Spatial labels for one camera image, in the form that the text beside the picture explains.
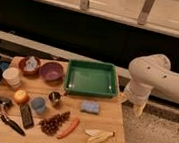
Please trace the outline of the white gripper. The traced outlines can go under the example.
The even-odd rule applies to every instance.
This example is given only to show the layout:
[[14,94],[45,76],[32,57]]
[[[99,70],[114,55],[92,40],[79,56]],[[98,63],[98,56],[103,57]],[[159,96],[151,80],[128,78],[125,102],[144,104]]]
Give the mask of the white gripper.
[[120,93],[120,102],[124,103],[129,100],[134,104],[134,115],[139,117],[143,113],[143,104],[147,103],[149,95],[151,93],[151,87],[135,82],[131,80],[125,87],[123,93]]

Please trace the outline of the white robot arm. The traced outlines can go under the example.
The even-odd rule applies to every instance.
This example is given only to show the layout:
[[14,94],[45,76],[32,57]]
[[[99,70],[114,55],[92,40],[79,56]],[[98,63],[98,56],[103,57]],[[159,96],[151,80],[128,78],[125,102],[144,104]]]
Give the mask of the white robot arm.
[[179,73],[170,70],[166,55],[152,54],[132,59],[128,65],[131,79],[122,92],[121,102],[130,101],[139,117],[153,89],[158,89],[179,102]]

